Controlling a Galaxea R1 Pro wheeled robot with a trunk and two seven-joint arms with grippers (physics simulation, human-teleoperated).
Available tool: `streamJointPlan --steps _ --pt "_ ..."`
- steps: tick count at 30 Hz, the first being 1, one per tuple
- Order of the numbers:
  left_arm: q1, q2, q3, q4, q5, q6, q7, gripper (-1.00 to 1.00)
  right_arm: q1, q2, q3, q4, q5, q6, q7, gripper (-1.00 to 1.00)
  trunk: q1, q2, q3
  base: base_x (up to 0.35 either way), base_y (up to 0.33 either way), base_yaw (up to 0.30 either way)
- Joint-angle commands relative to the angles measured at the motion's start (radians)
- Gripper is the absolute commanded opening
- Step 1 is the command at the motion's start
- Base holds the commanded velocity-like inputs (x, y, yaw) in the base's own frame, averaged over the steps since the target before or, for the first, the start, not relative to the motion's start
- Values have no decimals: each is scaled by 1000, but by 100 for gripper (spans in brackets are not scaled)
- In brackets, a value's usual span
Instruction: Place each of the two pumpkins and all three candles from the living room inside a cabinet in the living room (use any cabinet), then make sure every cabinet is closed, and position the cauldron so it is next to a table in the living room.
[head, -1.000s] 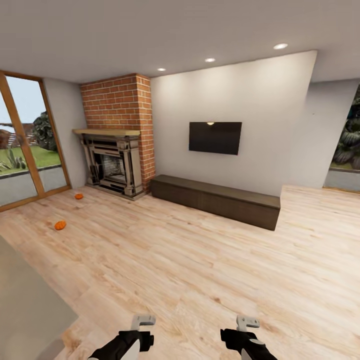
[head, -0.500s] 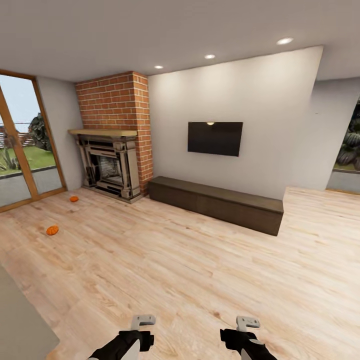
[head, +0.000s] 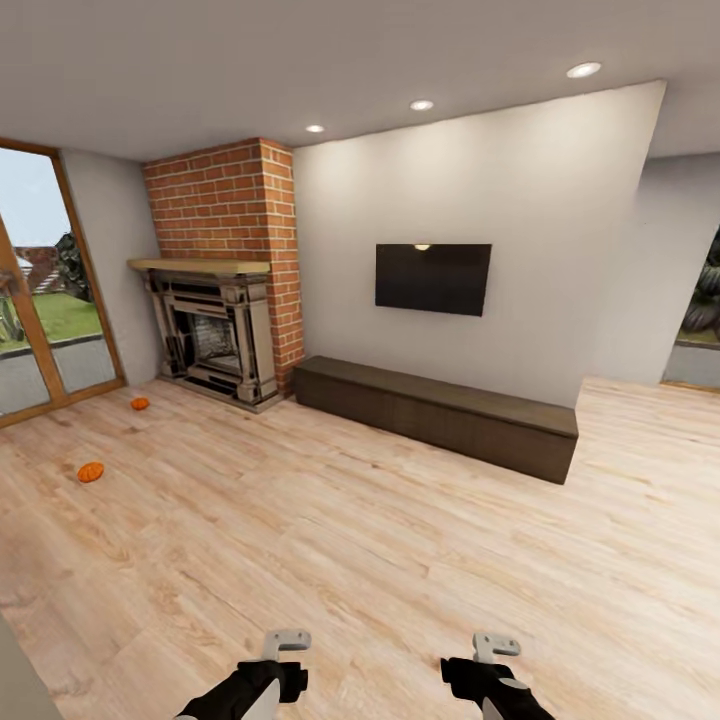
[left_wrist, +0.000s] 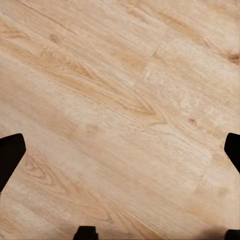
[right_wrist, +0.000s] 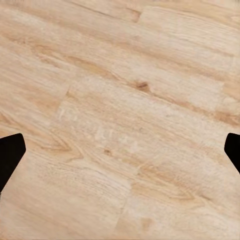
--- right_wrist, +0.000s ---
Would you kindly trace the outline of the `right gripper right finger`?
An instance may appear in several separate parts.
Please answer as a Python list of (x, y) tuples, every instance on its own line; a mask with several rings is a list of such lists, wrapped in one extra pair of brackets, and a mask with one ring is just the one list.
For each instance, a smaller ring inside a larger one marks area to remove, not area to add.
[(224, 151), (240, 173), (240, 135), (228, 133)]

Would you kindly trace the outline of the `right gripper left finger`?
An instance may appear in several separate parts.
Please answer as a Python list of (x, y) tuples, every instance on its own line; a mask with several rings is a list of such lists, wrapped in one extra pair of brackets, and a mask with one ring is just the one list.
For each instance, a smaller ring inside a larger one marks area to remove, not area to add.
[(0, 193), (26, 152), (22, 133), (0, 138)]

